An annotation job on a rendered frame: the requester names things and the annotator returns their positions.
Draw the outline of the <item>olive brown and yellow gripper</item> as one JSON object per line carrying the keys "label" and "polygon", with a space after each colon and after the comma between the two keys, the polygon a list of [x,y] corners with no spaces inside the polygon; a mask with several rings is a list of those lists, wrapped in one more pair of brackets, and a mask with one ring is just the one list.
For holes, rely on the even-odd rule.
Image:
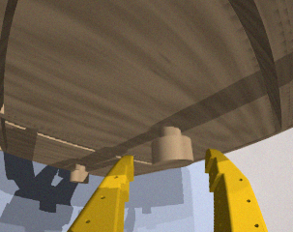
{"label": "olive brown and yellow gripper", "polygon": [[[207,149],[205,173],[214,193],[214,232],[268,232],[246,176],[216,149]],[[67,232],[124,232],[133,156],[112,166]]]}

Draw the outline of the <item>brown wooden chest of drawers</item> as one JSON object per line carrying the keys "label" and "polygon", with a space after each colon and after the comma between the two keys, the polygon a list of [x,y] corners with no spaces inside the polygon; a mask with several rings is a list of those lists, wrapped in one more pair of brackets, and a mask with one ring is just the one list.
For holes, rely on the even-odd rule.
{"label": "brown wooden chest of drawers", "polygon": [[[5,120],[20,124],[76,144],[108,153],[127,154],[85,143],[67,136],[44,130],[4,114],[4,72],[8,40],[18,0],[0,0],[0,151],[9,153]],[[262,72],[274,119],[275,131],[250,143],[222,152],[223,154],[247,147],[283,131],[289,126],[290,70],[285,34],[277,0],[228,0],[237,14],[255,53]],[[11,154],[12,155],[12,154]]]}

